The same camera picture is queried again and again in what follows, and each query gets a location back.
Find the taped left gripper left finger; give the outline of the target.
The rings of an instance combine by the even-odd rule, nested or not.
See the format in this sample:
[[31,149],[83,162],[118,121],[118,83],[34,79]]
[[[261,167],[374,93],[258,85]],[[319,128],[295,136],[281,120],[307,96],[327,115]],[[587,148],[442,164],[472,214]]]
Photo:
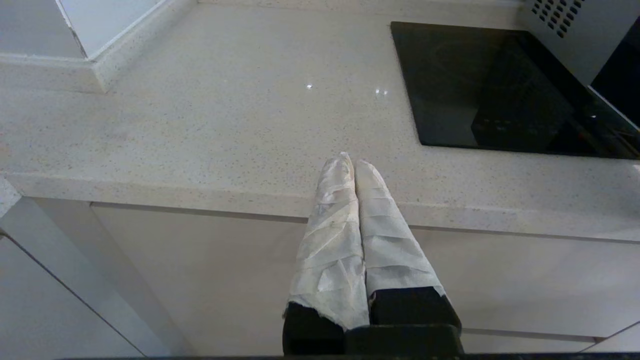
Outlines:
[[329,158],[295,259],[283,313],[286,356],[345,353],[346,333],[370,325],[355,170]]

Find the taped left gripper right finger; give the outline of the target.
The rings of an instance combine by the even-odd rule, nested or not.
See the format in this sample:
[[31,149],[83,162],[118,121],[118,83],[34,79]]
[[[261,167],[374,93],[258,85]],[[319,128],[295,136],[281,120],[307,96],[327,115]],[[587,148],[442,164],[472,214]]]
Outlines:
[[461,328],[434,267],[370,162],[355,164],[355,187],[371,323]]

